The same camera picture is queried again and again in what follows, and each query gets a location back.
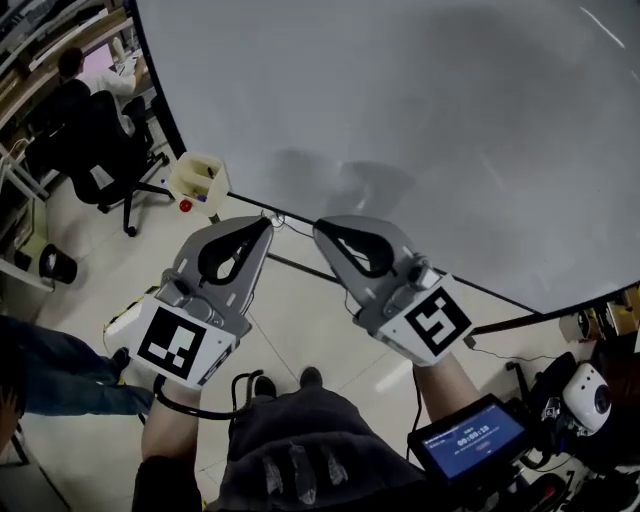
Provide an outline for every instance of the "black device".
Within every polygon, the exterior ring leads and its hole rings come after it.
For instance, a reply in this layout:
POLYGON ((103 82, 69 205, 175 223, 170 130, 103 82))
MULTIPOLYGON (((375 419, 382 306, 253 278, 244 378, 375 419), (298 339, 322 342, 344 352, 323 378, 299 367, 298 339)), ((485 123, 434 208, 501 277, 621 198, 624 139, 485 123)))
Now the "black device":
POLYGON ((427 477, 454 495, 482 496, 504 488, 513 466, 533 446, 526 418, 486 395, 455 414, 408 435, 427 477))

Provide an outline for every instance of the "cable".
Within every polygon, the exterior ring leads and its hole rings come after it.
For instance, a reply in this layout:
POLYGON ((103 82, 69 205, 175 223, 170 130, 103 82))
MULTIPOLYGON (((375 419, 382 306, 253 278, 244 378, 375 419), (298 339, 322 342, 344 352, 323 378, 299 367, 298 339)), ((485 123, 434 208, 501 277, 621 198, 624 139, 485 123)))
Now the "cable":
MULTIPOLYGON (((284 226, 285 217, 284 217, 284 215, 281 216, 278 212, 273 212, 273 213, 275 214, 275 219, 280 223, 277 226, 274 225, 273 227, 274 227, 274 229, 276 231, 282 231, 282 227, 284 226)), ((264 210, 262 210, 262 212, 260 212, 260 215, 263 215, 264 217, 267 217, 264 214, 264 210)))
POLYGON ((307 233, 303 233, 302 231, 294 228, 291 224, 287 224, 285 221, 282 221, 282 225, 287 226, 289 229, 291 229, 292 231, 295 231, 299 235, 306 236, 307 238, 313 238, 313 235, 308 235, 307 233))
POLYGON ((169 407, 169 409, 173 409, 174 411, 181 412, 182 414, 187 414, 189 416, 196 416, 198 418, 204 418, 206 420, 233 420, 235 418, 238 418, 239 416, 242 416, 251 407, 251 395, 253 393, 253 381, 257 377, 259 377, 260 375, 263 375, 263 374, 264 374, 264 372, 262 370, 256 370, 255 372, 252 372, 252 373, 242 373, 242 374, 236 376, 235 379, 233 379, 233 382, 232 382, 231 386, 232 386, 232 392, 233 392, 232 402, 234 402, 234 410, 231 411, 231 412, 203 411, 202 409, 196 409, 194 407, 189 407, 189 406, 174 402, 173 400, 167 398, 162 393, 162 385, 164 384, 164 381, 166 380, 166 377, 164 375, 158 375, 156 377, 156 380, 153 383, 153 393, 156 395, 156 400, 158 400, 158 402, 160 402, 162 405, 164 405, 166 407, 169 407), (236 407, 235 407, 236 406, 236 404, 235 404, 235 384, 238 382, 238 380, 240 380, 242 378, 246 378, 247 379, 246 400, 245 400, 244 405, 240 409, 236 409, 236 407))
MULTIPOLYGON (((418 428, 418 423, 420 422, 420 416, 422 416, 422 396, 420 395, 420 388, 418 387, 418 377, 416 377, 416 369, 413 368, 411 373, 413 373, 413 384, 416 387, 416 400, 418 401, 418 412, 416 413, 416 419, 413 421, 413 427, 411 428, 411 432, 415 432, 418 428)), ((409 461, 409 445, 407 444, 407 454, 405 459, 407 462, 409 461)))
POLYGON ((499 356, 498 354, 494 354, 493 352, 490 352, 488 350, 482 350, 481 348, 473 348, 473 347, 469 347, 471 350, 475 351, 475 352, 483 352, 485 354, 489 354, 492 355, 494 357, 497 357, 498 359, 507 359, 507 360, 512 360, 512 359, 517 359, 518 361, 525 361, 527 363, 531 363, 533 361, 537 361, 538 359, 553 359, 556 360, 557 357, 551 357, 551 356, 538 356, 538 357, 534 357, 532 359, 526 359, 524 357, 520 357, 520 356, 499 356))
POLYGON ((349 290, 347 290, 347 289, 345 288, 345 290, 344 290, 344 309, 346 309, 346 310, 349 312, 349 314, 350 314, 351 316, 356 316, 358 313, 357 313, 357 312, 356 312, 356 313, 354 313, 353 311, 351 311, 351 310, 349 309, 349 306, 347 306, 347 299, 348 299, 348 298, 349 298, 349 290))
POLYGON ((544 471, 540 470, 540 469, 532 469, 531 471, 535 471, 536 473, 549 473, 550 471, 555 471, 558 468, 561 468, 562 466, 564 466, 567 462, 569 462, 571 459, 573 459, 573 455, 571 457, 569 457, 567 460, 565 460, 562 464, 558 464, 556 467, 551 468, 551 469, 545 469, 544 471))

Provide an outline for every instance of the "sneaker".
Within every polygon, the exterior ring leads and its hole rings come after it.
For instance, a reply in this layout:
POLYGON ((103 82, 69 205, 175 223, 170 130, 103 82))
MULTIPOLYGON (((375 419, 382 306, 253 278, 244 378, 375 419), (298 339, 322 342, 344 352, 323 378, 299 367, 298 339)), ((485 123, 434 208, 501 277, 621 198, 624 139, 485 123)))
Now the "sneaker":
POLYGON ((276 393, 276 385, 269 377, 265 377, 264 375, 260 375, 260 377, 256 379, 253 386, 253 394, 255 396, 270 396, 271 398, 276 398, 278 396, 276 393))
POLYGON ((306 388, 309 386, 322 387, 322 374, 314 366, 307 366, 300 376, 300 387, 306 388))
POLYGON ((116 350, 115 354, 113 354, 111 360, 115 363, 118 372, 122 373, 124 369, 129 366, 129 362, 131 362, 129 349, 126 347, 119 348, 116 350))

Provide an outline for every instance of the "person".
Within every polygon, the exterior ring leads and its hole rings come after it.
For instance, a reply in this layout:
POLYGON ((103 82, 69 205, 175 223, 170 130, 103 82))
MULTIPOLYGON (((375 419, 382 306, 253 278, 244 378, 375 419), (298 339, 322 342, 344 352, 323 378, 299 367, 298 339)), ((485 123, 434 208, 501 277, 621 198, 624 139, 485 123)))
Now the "person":
POLYGON ((24 412, 147 414, 153 393, 118 384, 129 360, 125 348, 101 357, 69 334, 0 315, 0 451, 24 412))
MULTIPOLYGON (((414 373, 432 421, 480 398, 452 354, 414 373)), ((324 389, 315 368, 303 372, 300 386, 277 396, 268 378, 256 381, 251 408, 231 429, 220 496, 206 510, 426 509, 425 498, 438 490, 369 428, 353 404, 324 389)), ((199 408, 199 391, 167 380, 163 393, 199 408)), ((197 417, 154 402, 142 435, 134 512, 201 510, 197 437, 197 417)))
POLYGON ((142 80, 146 63, 144 57, 136 60, 132 75, 121 76, 110 69, 94 72, 84 71, 84 55, 80 48, 67 48, 58 59, 58 72, 62 83, 80 80, 91 94, 109 91, 116 101, 120 124, 127 135, 139 140, 146 149, 151 149, 153 138, 145 118, 146 106, 140 96, 132 99, 124 109, 120 108, 119 96, 131 96, 142 80))

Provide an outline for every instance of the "black sleeve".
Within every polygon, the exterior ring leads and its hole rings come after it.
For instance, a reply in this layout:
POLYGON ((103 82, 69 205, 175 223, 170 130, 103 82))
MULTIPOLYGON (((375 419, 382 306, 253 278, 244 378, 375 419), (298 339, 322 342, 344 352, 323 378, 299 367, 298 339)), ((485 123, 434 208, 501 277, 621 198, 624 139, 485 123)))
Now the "black sleeve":
POLYGON ((193 468, 166 457, 151 457, 138 468, 132 512, 201 512, 202 498, 193 468))
POLYGON ((18 410, 26 408, 26 375, 24 357, 16 342, 16 320, 0 315, 0 388, 6 400, 16 394, 18 410))

